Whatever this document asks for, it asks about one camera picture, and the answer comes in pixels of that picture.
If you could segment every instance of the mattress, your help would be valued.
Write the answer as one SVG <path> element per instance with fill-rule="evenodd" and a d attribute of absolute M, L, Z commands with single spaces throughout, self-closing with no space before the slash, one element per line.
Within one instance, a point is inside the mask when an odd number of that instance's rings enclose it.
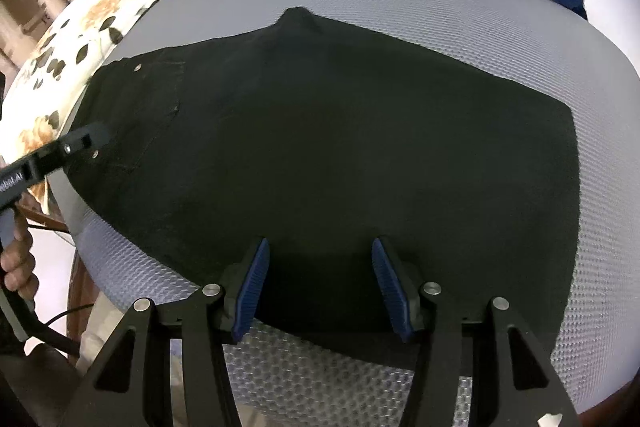
<path fill-rule="evenodd" d="M 161 0 L 106 63 L 255 30 L 293 6 L 420 44 L 572 109 L 580 231 L 551 359 L 579 412 L 628 382 L 640 364 L 640 82 L 622 52 L 550 0 Z M 89 273 L 119 308 L 143 296 L 162 303 L 194 291 L 100 219 L 63 173 L 50 183 Z M 411 371 L 350 359 L 258 321 L 225 354 L 238 402 L 300 425 L 395 426 L 412 378 Z M 462 381 L 464 422 L 469 382 Z"/>

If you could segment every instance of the silver screw head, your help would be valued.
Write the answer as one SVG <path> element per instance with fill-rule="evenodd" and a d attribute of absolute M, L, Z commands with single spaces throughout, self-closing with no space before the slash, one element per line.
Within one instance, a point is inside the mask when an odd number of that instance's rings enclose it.
<path fill-rule="evenodd" d="M 494 308 L 498 310 L 508 310 L 509 309 L 509 301 L 504 297 L 496 297 L 494 299 Z"/>
<path fill-rule="evenodd" d="M 220 293 L 220 290 L 222 290 L 222 288 L 219 284 L 207 284 L 202 288 L 202 293 L 207 297 L 214 297 Z"/>
<path fill-rule="evenodd" d="M 149 306 L 151 306 L 149 299 L 138 299 L 133 303 L 133 309 L 137 312 L 144 312 L 149 309 Z"/>
<path fill-rule="evenodd" d="M 436 282 L 426 282 L 422 286 L 422 289 L 429 295 L 440 295 L 440 293 L 442 292 L 441 286 Z"/>

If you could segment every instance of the white floral pillowcase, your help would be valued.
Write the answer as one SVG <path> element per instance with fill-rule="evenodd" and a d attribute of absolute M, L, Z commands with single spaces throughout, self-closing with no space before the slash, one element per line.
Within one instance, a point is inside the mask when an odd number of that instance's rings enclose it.
<path fill-rule="evenodd" d="M 9 164 L 56 139 L 87 81 L 158 0 L 74 0 L 40 39 L 2 104 L 0 156 Z M 46 182 L 30 188 L 49 214 Z"/>

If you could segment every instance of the black cloth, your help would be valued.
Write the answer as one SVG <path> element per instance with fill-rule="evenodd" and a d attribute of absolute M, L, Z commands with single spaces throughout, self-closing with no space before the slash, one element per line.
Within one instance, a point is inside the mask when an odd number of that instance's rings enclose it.
<path fill-rule="evenodd" d="M 100 68 L 73 128 L 92 121 L 114 139 L 66 169 L 87 204 L 198 284 L 266 237 L 270 325 L 350 355 L 340 333 L 367 333 L 361 358 L 402 366 L 370 260 L 384 234 L 466 317 L 504 296 L 554 347 L 578 232 L 558 100 L 296 8 Z"/>
<path fill-rule="evenodd" d="M 6 77 L 4 73 L 0 71 L 0 120 L 2 120 L 2 101 L 4 100 L 4 86 L 5 86 Z"/>
<path fill-rule="evenodd" d="M 68 359 L 47 344 L 38 344 L 28 356 L 3 353 L 0 425 L 58 427 L 80 380 Z"/>

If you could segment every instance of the finger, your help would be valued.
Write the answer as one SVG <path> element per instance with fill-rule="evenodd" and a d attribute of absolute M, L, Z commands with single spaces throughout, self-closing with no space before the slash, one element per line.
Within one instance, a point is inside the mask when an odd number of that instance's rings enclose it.
<path fill-rule="evenodd" d="M 27 223 L 27 218 L 24 217 L 19 210 L 14 210 L 15 216 L 15 229 L 14 229 L 14 237 L 18 241 L 22 241 L 25 239 L 27 234 L 29 234 L 29 223 Z"/>
<path fill-rule="evenodd" d="M 20 264 L 17 268 L 9 272 L 4 276 L 4 285 L 9 291 L 16 291 L 22 288 L 29 277 L 33 274 L 33 269 L 36 267 L 36 258 L 33 254 L 28 254 L 27 260 Z"/>
<path fill-rule="evenodd" d="M 33 238 L 30 233 L 23 241 L 12 242 L 0 255 L 0 267 L 5 272 L 15 270 L 27 259 L 31 245 L 33 245 Z"/>
<path fill-rule="evenodd" d="M 33 299 L 36 296 L 36 292 L 40 287 L 40 280 L 36 274 L 31 274 L 27 284 L 18 290 L 18 295 L 23 299 Z"/>

